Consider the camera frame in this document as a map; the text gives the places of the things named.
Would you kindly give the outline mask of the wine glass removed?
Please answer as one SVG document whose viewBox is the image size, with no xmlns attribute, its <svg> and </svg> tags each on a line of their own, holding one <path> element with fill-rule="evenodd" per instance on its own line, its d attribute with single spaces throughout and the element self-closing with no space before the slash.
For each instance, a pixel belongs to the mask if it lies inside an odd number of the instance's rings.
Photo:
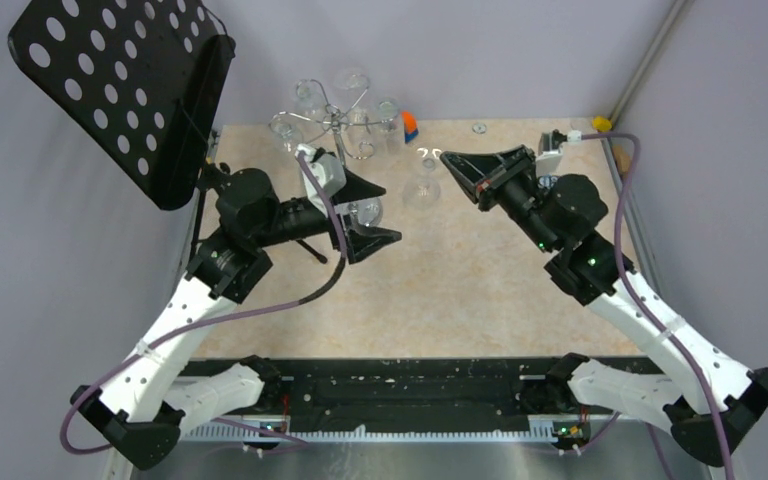
<svg viewBox="0 0 768 480">
<path fill-rule="evenodd" d="M 376 107 L 377 137 L 384 154 L 396 155 L 404 145 L 402 110 L 395 99 L 381 99 Z"/>
<path fill-rule="evenodd" d="M 383 205 L 379 197 L 350 202 L 347 210 L 356 224 L 365 227 L 376 227 L 383 218 Z"/>
<path fill-rule="evenodd" d="M 435 205 L 441 195 L 441 185 L 437 178 L 440 170 L 439 148 L 418 147 L 408 161 L 411 174 L 402 189 L 402 201 L 411 208 L 427 210 Z"/>
</svg>

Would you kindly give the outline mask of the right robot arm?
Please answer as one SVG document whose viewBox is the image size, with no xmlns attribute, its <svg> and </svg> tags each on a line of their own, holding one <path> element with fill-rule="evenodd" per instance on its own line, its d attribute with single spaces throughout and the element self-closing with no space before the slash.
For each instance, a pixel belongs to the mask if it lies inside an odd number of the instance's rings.
<svg viewBox="0 0 768 480">
<path fill-rule="evenodd" d="M 768 368 L 731 358 L 673 310 L 618 246 L 598 232 L 608 208 L 585 175 L 543 185 L 533 151 L 446 151 L 441 163 L 481 211 L 500 207 L 550 255 L 552 282 L 611 323 L 657 367 L 636 374 L 567 354 L 550 371 L 549 404 L 602 407 L 669 433 L 694 459 L 726 468 L 768 408 Z"/>
</svg>

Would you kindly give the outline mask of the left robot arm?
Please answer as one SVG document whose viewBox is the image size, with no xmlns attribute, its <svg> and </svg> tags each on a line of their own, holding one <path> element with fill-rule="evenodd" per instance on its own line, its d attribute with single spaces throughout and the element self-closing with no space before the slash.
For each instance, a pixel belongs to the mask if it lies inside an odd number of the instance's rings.
<svg viewBox="0 0 768 480">
<path fill-rule="evenodd" d="M 280 201 L 268 174 L 246 168 L 207 170 L 218 194 L 218 229 L 202 242 L 167 306 L 131 354 L 113 371 L 71 397 L 69 415 L 81 416 L 134 467 L 148 470 L 197 427 L 235 410 L 268 413 L 279 404 L 280 374 L 250 356 L 185 387 L 179 374 L 210 330 L 240 319 L 241 303 L 271 268 L 267 248 L 328 234 L 340 258 L 336 272 L 360 262 L 401 234 L 357 225 L 342 204 L 383 196 L 385 189 L 340 170 L 326 187 L 328 205 L 309 198 Z"/>
</svg>

